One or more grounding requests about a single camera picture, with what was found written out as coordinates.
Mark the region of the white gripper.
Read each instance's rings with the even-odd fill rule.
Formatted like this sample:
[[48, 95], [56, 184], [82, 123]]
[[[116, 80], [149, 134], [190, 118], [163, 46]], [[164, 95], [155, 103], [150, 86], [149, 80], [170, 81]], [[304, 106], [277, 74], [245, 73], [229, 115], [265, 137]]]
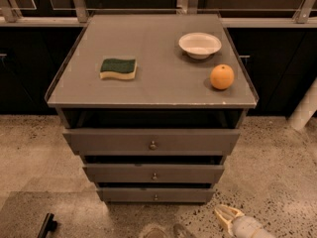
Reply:
[[236, 238], [264, 238], [264, 227], [253, 217], [234, 207], [217, 204], [214, 209], [220, 225]]

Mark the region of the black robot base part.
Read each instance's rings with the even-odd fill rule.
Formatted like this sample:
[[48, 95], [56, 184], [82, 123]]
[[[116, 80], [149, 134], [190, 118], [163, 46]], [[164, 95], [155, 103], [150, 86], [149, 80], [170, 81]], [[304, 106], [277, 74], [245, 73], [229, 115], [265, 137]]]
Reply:
[[44, 219], [40, 232], [37, 238], [46, 238], [49, 232], [55, 232], [57, 222], [54, 220], [54, 214], [48, 213]]

